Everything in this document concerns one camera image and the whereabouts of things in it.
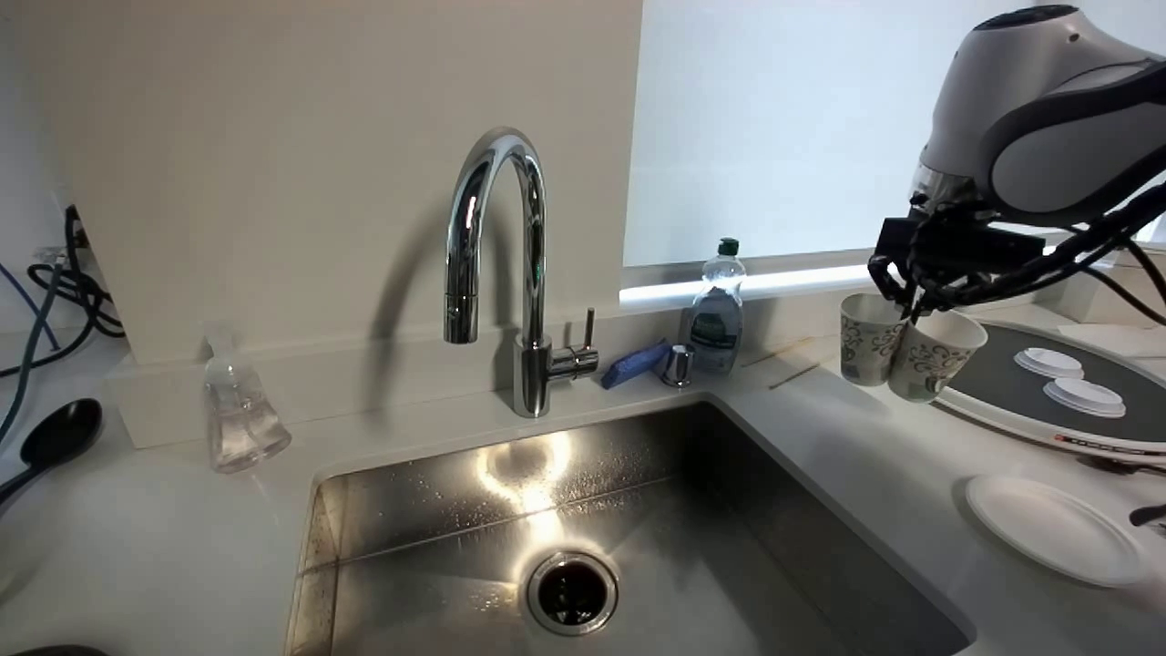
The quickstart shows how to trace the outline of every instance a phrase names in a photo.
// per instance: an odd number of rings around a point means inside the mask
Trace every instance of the white plate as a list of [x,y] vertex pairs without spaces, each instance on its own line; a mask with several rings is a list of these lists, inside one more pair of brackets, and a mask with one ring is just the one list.
[[974,479],[974,514],[1032,563],[1093,587],[1130,587],[1143,577],[1138,542],[1079,495],[1029,479]]

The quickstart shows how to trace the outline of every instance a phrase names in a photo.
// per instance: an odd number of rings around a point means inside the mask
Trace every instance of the stainless steel sink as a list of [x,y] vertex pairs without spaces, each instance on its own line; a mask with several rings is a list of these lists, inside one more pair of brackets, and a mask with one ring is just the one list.
[[289,651],[958,651],[968,631],[718,407],[317,480]]

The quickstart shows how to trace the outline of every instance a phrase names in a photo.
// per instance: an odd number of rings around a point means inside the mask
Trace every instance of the faucet spout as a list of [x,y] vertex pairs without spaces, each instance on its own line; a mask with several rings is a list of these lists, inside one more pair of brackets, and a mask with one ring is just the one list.
[[542,340],[542,287],[548,287],[548,198],[542,198],[542,163],[536,147],[515,130],[490,130],[469,148],[458,185],[453,190],[449,224],[446,224],[446,344],[479,340],[479,240],[490,208],[493,182],[504,163],[515,163],[524,216],[524,326],[515,360],[515,407],[520,417],[548,417],[549,376],[584,376],[596,370],[592,340],[584,350],[554,359]]
[[496,173],[515,163],[524,212],[524,340],[542,344],[542,163],[520,130],[490,130],[468,158],[446,225],[446,344],[479,344],[479,240]]

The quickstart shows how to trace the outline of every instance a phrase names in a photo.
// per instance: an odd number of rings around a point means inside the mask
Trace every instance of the drain strainer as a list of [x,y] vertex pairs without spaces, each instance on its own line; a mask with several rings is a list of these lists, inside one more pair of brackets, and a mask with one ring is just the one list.
[[554,633],[592,633],[616,614],[620,587],[605,563],[584,551],[549,555],[524,583],[524,606]]

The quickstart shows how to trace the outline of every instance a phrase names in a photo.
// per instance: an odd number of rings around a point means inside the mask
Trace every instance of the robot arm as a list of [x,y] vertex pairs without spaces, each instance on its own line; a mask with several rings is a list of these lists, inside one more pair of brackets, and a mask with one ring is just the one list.
[[1161,173],[1166,60],[1069,5],[998,15],[952,63],[912,216],[881,225],[872,277],[912,320],[1029,294],[1132,243],[1166,212],[1147,185]]

